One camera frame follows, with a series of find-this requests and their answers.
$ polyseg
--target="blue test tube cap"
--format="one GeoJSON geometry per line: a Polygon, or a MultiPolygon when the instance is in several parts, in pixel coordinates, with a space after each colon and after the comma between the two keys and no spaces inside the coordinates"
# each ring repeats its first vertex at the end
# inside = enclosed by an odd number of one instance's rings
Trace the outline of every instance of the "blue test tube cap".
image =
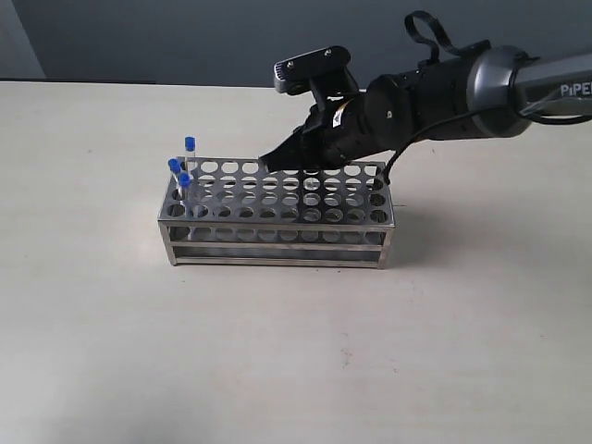
{"type": "Polygon", "coordinates": [[[179,185],[181,188],[189,188],[191,185],[191,178],[189,177],[189,174],[184,171],[179,174],[179,185]]]}
{"type": "Polygon", "coordinates": [[[185,138],[185,150],[195,151],[195,138],[194,137],[187,136],[185,138]]]}
{"type": "Polygon", "coordinates": [[[181,163],[177,159],[170,159],[168,161],[168,167],[170,168],[171,172],[174,174],[178,174],[181,172],[181,163]]]}

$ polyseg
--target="robotic arm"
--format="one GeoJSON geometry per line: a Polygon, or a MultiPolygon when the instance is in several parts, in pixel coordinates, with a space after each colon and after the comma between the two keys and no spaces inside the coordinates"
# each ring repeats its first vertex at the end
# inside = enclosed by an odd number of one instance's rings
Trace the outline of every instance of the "robotic arm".
{"type": "Polygon", "coordinates": [[[263,155],[267,170],[334,169],[368,155],[394,151],[389,171],[421,140],[507,138],[532,122],[573,125],[592,120],[592,52],[556,59],[489,41],[456,48],[439,21],[424,11],[405,18],[409,35],[430,48],[417,69],[384,74],[361,92],[347,69],[350,53],[330,46],[276,63],[280,93],[312,92],[304,124],[263,155]],[[437,41],[415,28],[424,21],[437,41]],[[439,60],[439,50],[454,56],[439,60]]]}

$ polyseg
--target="white table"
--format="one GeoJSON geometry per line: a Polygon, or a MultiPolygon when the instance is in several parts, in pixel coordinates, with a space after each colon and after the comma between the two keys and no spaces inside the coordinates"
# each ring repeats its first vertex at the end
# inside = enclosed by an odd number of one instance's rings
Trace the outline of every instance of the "white table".
{"type": "Polygon", "coordinates": [[[415,145],[388,270],[168,264],[183,137],[257,156],[311,100],[0,84],[0,442],[589,442],[590,125],[415,145]]]}

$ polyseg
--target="gray wall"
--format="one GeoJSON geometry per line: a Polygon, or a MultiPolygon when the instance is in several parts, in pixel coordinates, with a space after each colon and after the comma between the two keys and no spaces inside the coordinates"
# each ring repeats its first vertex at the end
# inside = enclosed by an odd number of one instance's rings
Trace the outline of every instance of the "gray wall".
{"type": "Polygon", "coordinates": [[[328,44],[361,86],[426,57],[403,27],[418,8],[458,46],[489,38],[549,56],[589,46],[589,0],[14,0],[49,78],[271,85],[274,62],[328,44]]]}
{"type": "Polygon", "coordinates": [[[41,65],[31,48],[11,0],[0,0],[0,79],[42,79],[41,65]]]}

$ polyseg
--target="test tube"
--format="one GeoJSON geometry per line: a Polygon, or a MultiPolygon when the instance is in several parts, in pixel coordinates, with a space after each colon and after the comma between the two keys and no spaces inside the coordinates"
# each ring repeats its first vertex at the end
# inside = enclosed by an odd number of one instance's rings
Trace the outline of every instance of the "test tube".
{"type": "Polygon", "coordinates": [[[197,162],[195,161],[195,138],[187,136],[185,138],[185,170],[191,173],[192,167],[197,167],[197,162]]]}
{"type": "Polygon", "coordinates": [[[179,174],[181,172],[181,163],[177,159],[170,159],[168,161],[168,169],[170,172],[173,173],[173,178],[177,182],[177,186],[179,185],[179,174]]]}
{"type": "Polygon", "coordinates": [[[189,186],[191,185],[191,177],[185,171],[179,174],[179,196],[180,200],[187,206],[189,203],[189,186]]]}

